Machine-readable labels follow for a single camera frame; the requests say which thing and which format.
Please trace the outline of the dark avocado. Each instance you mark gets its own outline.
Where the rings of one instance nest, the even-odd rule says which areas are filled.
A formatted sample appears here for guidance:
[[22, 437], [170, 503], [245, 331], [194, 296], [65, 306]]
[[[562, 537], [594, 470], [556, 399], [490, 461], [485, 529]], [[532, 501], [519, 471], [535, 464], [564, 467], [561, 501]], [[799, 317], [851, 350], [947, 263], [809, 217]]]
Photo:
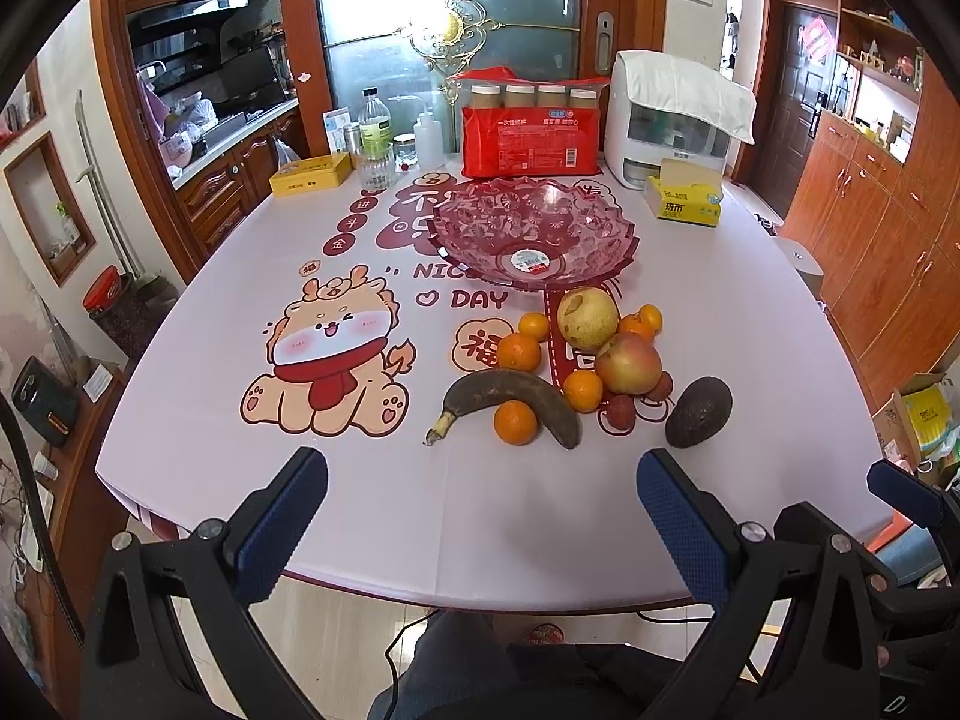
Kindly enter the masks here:
[[732, 413], [731, 388], [717, 377], [700, 377], [683, 390], [665, 422], [667, 444], [688, 449], [726, 426]]

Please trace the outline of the red lychee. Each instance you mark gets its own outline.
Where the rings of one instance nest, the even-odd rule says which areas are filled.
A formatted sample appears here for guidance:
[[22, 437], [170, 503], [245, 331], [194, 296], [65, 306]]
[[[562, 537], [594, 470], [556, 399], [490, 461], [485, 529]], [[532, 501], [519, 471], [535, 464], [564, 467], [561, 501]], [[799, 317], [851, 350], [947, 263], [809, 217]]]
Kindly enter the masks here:
[[613, 395], [608, 400], [607, 410], [608, 427], [615, 434], [630, 434], [636, 424], [635, 402], [630, 395]]
[[665, 401], [670, 397], [672, 390], [674, 390], [672, 377], [670, 377], [669, 372], [662, 371], [658, 382], [644, 395], [644, 398], [649, 401], [654, 401], [654, 403], [661, 403], [661, 401]]

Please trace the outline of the red yellow apple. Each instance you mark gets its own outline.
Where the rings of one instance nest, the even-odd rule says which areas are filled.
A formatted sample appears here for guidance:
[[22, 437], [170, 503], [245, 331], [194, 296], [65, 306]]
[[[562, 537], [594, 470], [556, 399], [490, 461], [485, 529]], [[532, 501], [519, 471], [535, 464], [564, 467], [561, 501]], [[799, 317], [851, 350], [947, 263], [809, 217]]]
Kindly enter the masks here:
[[644, 395], [656, 387], [662, 361], [656, 348], [641, 335], [615, 333], [594, 361], [597, 376], [612, 394]]

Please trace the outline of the mandarin orange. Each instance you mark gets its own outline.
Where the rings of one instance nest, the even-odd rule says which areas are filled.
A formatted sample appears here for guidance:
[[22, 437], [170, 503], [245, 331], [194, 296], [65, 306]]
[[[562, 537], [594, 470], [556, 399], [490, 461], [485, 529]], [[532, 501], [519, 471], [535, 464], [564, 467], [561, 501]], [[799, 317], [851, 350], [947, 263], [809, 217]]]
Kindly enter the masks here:
[[496, 346], [496, 364], [506, 371], [537, 372], [542, 364], [540, 343], [524, 333], [509, 333]]
[[505, 444], [527, 445], [539, 434], [540, 422], [523, 400], [508, 400], [494, 411], [493, 429]]

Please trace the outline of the small mandarin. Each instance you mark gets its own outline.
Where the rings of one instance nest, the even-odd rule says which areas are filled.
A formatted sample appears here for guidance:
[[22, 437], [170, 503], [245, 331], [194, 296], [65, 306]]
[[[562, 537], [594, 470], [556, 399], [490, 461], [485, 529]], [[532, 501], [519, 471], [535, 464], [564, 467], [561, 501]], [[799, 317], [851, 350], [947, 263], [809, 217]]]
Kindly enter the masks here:
[[638, 310], [638, 319], [651, 330], [654, 335], [662, 332], [662, 312], [654, 304], [645, 304]]
[[527, 312], [517, 322], [517, 332], [544, 343], [550, 333], [550, 319], [540, 312]]

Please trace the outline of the yellow speckled pear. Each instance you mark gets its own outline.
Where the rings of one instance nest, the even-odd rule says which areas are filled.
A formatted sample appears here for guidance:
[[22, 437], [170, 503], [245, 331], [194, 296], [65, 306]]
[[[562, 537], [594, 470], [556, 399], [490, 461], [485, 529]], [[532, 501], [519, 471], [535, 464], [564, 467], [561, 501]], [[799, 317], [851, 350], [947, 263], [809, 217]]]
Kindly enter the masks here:
[[571, 348], [596, 353], [617, 333], [620, 312], [605, 289], [585, 286], [562, 297], [556, 323]]

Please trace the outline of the overripe brown banana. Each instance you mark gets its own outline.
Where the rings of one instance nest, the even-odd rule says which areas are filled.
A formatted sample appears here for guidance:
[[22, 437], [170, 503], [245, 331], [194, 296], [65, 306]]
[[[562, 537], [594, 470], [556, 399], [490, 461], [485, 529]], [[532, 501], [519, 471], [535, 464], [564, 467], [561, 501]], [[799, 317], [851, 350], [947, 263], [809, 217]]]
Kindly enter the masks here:
[[431, 447], [448, 435], [460, 418], [500, 406], [508, 400], [523, 400], [563, 449], [581, 442], [581, 423], [565, 395], [551, 383], [530, 372], [487, 369], [459, 377], [443, 398], [441, 415], [428, 429], [423, 444]]

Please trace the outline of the printed white tablecloth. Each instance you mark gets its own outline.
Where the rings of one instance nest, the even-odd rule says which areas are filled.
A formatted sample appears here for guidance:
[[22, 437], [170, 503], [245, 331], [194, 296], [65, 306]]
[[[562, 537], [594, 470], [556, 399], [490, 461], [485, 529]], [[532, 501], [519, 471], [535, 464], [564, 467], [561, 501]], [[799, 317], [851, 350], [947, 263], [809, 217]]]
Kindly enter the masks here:
[[286, 567], [389, 600], [719, 603], [788, 505], [854, 543], [890, 509], [822, 309], [754, 216], [718, 216], [659, 220], [608, 174], [268, 200], [161, 325], [96, 472], [187, 532], [316, 452]]

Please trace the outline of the yellow tissue box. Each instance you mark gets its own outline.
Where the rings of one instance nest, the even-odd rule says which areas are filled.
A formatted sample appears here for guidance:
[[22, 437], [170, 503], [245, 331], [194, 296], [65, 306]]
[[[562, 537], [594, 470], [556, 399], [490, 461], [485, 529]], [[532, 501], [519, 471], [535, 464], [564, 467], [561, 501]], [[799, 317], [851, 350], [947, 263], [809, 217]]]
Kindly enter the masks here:
[[722, 174], [712, 167], [664, 158], [643, 192], [658, 220], [716, 227], [721, 219]]

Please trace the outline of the yellow tin box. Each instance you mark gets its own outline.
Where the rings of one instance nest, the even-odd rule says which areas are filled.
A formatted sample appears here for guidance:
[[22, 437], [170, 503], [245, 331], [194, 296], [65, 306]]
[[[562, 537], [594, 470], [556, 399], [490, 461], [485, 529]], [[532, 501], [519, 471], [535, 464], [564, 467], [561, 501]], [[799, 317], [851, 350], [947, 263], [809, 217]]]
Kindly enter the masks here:
[[352, 158], [343, 151], [294, 160], [278, 168], [270, 177], [270, 187], [275, 197], [329, 190], [340, 187], [350, 177], [352, 169]]

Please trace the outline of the white squeeze bottle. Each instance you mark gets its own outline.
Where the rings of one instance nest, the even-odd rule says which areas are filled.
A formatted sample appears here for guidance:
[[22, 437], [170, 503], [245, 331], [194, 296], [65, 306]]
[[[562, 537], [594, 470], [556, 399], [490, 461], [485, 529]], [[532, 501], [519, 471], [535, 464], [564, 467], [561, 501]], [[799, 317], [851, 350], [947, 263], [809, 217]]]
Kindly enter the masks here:
[[438, 171], [444, 166], [443, 127], [429, 110], [416, 117], [413, 126], [416, 160], [421, 171]]

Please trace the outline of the white countertop appliance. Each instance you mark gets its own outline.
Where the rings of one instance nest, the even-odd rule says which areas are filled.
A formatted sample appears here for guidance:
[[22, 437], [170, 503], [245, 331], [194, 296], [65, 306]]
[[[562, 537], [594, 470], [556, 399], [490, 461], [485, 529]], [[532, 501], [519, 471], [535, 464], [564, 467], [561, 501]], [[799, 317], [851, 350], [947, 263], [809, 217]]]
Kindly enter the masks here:
[[685, 115], [636, 106], [626, 97], [623, 76], [613, 62], [604, 158], [613, 176], [638, 188], [656, 174], [664, 158], [690, 161], [724, 171], [734, 138]]

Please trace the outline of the red paper cup package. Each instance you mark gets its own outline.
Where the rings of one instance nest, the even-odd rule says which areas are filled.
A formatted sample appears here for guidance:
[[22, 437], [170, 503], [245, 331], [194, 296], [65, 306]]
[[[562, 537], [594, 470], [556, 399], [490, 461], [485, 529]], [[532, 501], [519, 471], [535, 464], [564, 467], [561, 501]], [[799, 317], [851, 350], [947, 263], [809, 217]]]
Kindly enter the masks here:
[[594, 176], [601, 151], [601, 98], [608, 76], [564, 82], [519, 78], [508, 67], [462, 71], [462, 174]]

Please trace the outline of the white cloth on appliance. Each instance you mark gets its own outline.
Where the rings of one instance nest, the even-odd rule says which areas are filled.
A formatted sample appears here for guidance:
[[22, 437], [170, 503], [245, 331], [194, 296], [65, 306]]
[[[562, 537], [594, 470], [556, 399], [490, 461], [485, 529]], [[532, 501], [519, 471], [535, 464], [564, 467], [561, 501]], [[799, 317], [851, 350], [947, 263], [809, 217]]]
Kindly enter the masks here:
[[636, 106], [706, 122], [737, 142], [753, 145], [757, 99], [695, 60], [652, 50], [622, 50], [615, 68]]

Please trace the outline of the wooden cabinet wall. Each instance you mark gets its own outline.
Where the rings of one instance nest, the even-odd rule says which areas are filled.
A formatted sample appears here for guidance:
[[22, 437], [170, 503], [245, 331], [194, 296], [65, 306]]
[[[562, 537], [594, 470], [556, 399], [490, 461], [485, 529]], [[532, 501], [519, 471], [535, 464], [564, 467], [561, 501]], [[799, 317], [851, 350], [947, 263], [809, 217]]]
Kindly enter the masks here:
[[878, 408], [958, 337], [958, 103], [885, 0], [838, 0], [853, 99], [823, 112], [782, 231]]

